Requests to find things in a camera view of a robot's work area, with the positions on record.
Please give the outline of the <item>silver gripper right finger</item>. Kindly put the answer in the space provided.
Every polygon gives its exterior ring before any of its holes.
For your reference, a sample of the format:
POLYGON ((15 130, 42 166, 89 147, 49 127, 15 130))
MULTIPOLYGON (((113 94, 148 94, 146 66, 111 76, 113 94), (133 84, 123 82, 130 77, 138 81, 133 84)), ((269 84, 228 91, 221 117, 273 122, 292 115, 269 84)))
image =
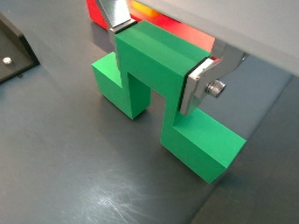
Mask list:
POLYGON ((205 95, 218 98, 225 84, 220 78, 241 64, 248 54, 220 39, 214 39, 210 56, 186 74, 181 94, 180 113, 186 116, 198 106, 205 95))

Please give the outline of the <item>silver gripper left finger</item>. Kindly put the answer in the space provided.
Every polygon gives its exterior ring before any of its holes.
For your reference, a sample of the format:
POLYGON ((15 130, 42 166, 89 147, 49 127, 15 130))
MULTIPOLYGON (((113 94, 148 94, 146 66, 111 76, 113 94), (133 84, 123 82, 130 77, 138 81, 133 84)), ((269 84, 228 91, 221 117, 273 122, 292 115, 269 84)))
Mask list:
POLYGON ((126 0, 95 0, 99 13, 106 23, 109 42, 117 54, 115 35, 136 24, 130 18, 126 0))

